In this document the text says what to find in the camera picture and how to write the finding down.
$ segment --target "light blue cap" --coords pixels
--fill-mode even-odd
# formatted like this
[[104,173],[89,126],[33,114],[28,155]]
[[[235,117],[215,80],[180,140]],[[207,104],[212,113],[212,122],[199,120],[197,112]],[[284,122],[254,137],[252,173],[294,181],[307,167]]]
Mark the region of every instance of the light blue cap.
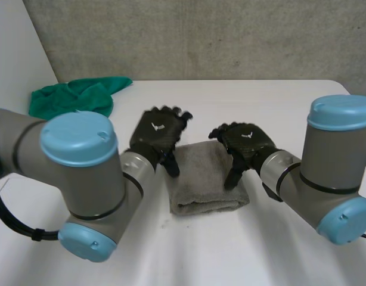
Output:
[[62,114],[41,130],[42,151],[54,162],[70,167],[100,164],[117,152],[113,125],[102,114],[77,111]]
[[69,252],[92,262],[107,260],[117,248],[117,244],[106,235],[70,222],[59,230],[58,240]]
[[327,131],[346,131],[366,127],[366,97],[328,95],[313,101],[308,124]]
[[338,245],[359,238],[366,231],[366,198],[356,197],[340,204],[322,218],[316,230]]

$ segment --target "green towel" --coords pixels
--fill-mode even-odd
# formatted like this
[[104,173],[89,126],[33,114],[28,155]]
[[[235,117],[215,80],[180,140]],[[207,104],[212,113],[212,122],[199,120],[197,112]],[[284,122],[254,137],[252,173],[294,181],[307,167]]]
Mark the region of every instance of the green towel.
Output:
[[32,92],[29,115],[45,120],[63,113],[94,111],[108,117],[113,110],[111,95],[132,83],[128,77],[77,79]]

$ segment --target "table surface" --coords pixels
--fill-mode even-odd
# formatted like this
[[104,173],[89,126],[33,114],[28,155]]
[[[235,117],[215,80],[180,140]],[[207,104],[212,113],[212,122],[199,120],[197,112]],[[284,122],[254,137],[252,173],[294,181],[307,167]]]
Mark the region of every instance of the table surface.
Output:
[[[194,115],[181,145],[207,140],[223,122],[253,122],[300,157],[310,104],[329,94],[348,92],[329,80],[135,82],[113,95],[110,119],[120,151],[145,109],[177,105]],[[249,205],[191,217],[169,213],[160,170],[156,178],[104,263],[82,260],[58,242],[33,242],[0,221],[0,286],[366,285],[366,240],[332,245],[287,205],[268,198],[254,171],[243,176]],[[0,180],[0,189],[10,210],[32,227],[58,229],[68,217],[52,186],[11,175]]]

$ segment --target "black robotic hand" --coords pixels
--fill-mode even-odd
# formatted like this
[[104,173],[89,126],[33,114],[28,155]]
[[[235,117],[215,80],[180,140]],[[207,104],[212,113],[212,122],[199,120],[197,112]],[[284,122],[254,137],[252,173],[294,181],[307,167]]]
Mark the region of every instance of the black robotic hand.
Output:
[[216,138],[233,156],[232,168],[224,183],[225,189],[237,186],[246,170],[256,169],[259,173],[263,163],[259,158],[265,157],[263,153],[272,154],[277,150],[269,136],[254,124],[224,123],[212,130],[208,138]]
[[179,167],[172,151],[181,139],[187,121],[193,116],[189,112],[180,115],[181,109],[163,106],[145,111],[130,139],[130,149],[147,158],[153,167],[162,164],[171,177],[179,176]]

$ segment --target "gray wall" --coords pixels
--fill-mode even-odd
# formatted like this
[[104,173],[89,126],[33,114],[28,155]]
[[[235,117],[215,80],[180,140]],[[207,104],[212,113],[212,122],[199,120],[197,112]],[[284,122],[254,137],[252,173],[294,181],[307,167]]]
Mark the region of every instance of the gray wall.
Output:
[[24,0],[60,81],[331,79],[366,95],[366,0]]

